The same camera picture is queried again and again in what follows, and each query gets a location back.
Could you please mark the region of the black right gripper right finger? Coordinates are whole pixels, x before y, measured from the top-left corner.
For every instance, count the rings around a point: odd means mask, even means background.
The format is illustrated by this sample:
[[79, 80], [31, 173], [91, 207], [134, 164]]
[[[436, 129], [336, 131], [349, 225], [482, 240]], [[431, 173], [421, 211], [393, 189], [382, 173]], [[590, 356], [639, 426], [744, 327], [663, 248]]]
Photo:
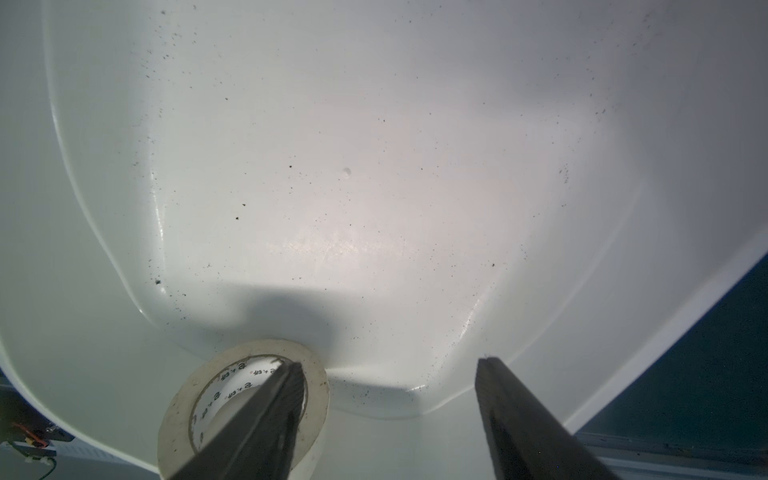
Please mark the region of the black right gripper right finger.
[[478, 360], [475, 392], [498, 479], [615, 479], [496, 357]]

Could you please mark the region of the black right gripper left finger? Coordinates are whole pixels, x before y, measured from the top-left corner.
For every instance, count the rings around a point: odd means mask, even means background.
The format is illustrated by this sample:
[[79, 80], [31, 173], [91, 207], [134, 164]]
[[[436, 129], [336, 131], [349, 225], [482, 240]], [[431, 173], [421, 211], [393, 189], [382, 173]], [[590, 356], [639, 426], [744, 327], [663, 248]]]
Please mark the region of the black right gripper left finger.
[[281, 365], [174, 479], [289, 477], [305, 396], [300, 363]]

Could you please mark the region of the cream tape roll front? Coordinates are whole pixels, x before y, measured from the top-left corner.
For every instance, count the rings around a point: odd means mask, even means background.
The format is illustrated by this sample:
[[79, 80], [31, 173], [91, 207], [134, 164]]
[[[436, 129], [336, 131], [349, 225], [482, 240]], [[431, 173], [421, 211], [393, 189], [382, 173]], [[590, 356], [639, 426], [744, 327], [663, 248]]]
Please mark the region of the cream tape roll front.
[[330, 390], [319, 358], [303, 345], [279, 339], [247, 342], [197, 369], [172, 399], [158, 435], [160, 477], [169, 479], [207, 446], [255, 390], [282, 364], [302, 366], [305, 396], [290, 479], [309, 479], [325, 445]]

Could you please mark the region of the cream plastic storage box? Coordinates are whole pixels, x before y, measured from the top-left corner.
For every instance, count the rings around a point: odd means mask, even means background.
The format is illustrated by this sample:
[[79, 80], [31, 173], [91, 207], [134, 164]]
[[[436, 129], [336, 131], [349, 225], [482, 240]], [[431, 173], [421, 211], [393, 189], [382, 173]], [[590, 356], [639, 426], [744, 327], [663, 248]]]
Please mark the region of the cream plastic storage box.
[[492, 474], [767, 251], [763, 1], [5, 1], [1, 367], [148, 470], [194, 370], [308, 347], [320, 479]]

